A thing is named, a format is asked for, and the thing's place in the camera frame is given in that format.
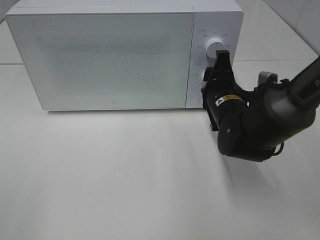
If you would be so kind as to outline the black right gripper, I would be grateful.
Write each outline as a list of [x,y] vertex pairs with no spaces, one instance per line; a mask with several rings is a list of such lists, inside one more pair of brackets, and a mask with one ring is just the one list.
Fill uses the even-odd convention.
[[248,107],[248,93],[236,82],[228,50],[217,50],[213,67],[203,74],[203,108],[212,125],[240,125]]

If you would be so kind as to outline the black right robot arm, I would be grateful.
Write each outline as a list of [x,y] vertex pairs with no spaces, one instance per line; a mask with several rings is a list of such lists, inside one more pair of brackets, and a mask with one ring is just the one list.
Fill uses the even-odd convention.
[[222,155],[263,162],[279,155],[286,140],[310,127],[320,104],[320,61],[293,79],[262,71],[252,91],[235,80],[227,50],[218,50],[204,72],[203,108],[217,132]]

